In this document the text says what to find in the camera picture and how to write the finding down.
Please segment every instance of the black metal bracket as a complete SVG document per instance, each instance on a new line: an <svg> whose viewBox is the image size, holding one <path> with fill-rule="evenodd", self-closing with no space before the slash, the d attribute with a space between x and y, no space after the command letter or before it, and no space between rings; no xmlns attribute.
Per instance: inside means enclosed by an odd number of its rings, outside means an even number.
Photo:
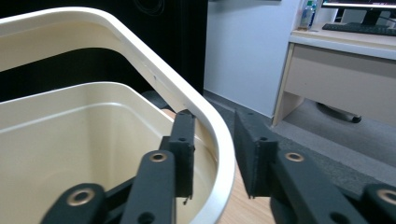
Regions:
<svg viewBox="0 0 396 224"><path fill-rule="evenodd" d="M105 192L84 183L65 191L42 223L176 223L176 197L191 198L194 115L177 113L170 136L146 153L135 177Z"/></svg>
<svg viewBox="0 0 396 224"><path fill-rule="evenodd" d="M282 150L253 113L235 113L235 155L249 197L271 197L276 223L396 223L396 188L337 188L304 153Z"/></svg>

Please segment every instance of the white plastic bin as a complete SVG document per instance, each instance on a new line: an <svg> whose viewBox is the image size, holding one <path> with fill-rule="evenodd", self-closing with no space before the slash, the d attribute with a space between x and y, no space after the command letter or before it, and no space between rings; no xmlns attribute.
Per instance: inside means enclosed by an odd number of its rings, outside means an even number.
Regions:
<svg viewBox="0 0 396 224"><path fill-rule="evenodd" d="M177 223L214 223L231 192L233 142L217 111L116 18L65 7L0 20L0 71L73 49L114 49L176 111L197 118L194 194ZM0 223L37 223L66 189L111 189L158 149L172 119L131 88L99 82L0 103Z"/></svg>

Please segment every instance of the wooden floor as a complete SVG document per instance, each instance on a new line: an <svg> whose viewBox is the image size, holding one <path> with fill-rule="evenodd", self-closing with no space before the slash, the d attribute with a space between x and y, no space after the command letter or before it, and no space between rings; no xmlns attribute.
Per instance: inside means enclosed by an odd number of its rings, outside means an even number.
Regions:
<svg viewBox="0 0 396 224"><path fill-rule="evenodd" d="M269 198L249 199L239 169L236 169L233 191L219 224L275 223Z"/></svg>

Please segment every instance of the computer monitor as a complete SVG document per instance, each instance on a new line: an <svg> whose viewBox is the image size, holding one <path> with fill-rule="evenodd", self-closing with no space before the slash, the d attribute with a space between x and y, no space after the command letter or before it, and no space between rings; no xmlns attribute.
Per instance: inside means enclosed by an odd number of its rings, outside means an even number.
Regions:
<svg viewBox="0 0 396 224"><path fill-rule="evenodd" d="M322 7L365 9L362 25L375 26L382 11L396 14L396 0L323 0Z"/></svg>

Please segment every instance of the keyboard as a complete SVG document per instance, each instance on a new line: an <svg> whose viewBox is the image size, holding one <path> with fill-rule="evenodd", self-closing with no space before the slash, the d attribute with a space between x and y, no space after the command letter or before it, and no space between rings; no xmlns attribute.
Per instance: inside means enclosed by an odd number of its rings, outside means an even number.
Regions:
<svg viewBox="0 0 396 224"><path fill-rule="evenodd" d="M370 25L361 25L359 23L348 23L348 24L326 23L322 27L322 29L330 30L330 31L367 34L367 35L396 36L396 29L389 29L388 26L380 26L380 25L370 26Z"/></svg>

